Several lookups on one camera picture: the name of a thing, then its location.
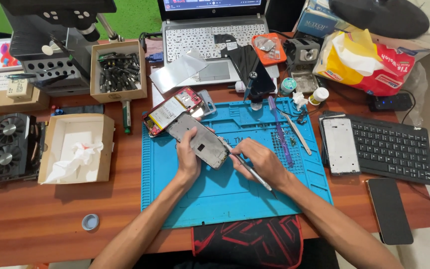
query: alfamart bag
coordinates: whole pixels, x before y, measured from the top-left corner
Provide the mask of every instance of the alfamart bag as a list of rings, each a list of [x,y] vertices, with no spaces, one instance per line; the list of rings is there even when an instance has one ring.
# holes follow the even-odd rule
[[[335,32],[324,39],[314,74],[376,96],[396,94],[414,65],[414,57],[374,44],[368,30]]]

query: laptop keyboard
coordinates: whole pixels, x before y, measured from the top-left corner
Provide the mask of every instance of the laptop keyboard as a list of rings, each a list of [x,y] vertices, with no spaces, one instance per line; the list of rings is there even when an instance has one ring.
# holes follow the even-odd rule
[[[266,34],[266,31],[264,24],[166,30],[167,60],[173,62],[192,48],[198,49],[204,59],[221,58],[220,51],[226,44],[215,44],[216,34],[230,34],[240,46],[246,46],[251,44],[254,35]]]
[[[430,185],[430,146],[425,128],[348,117],[362,172]]]

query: graphics card fan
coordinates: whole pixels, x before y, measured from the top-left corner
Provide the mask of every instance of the graphics card fan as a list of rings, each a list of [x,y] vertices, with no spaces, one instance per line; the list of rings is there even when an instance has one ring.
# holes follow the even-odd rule
[[[0,143],[13,143],[16,138],[24,134],[26,124],[18,117],[9,117],[0,122]]]
[[[21,150],[15,145],[0,147],[0,174],[9,173],[21,161]]]

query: black keyboard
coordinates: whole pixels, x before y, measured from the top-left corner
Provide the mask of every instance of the black keyboard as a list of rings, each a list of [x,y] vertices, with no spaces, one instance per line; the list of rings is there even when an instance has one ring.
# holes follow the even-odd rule
[[[426,128],[346,115],[362,172],[430,185]]]

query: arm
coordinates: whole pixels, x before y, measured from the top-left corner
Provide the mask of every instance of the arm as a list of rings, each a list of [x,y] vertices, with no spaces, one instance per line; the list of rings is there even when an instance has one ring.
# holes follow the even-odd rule
[[[201,161],[190,148],[194,128],[177,144],[179,169],[157,198],[132,220],[93,261],[90,269],[132,268],[152,243],[170,212],[200,175]]]
[[[369,269],[403,268],[381,242],[288,172],[271,150],[247,138],[240,142],[232,153],[243,153],[250,158],[257,173],[270,186],[293,199],[326,240],[353,266]],[[230,158],[237,171],[253,180],[252,175],[235,156],[230,155]]]

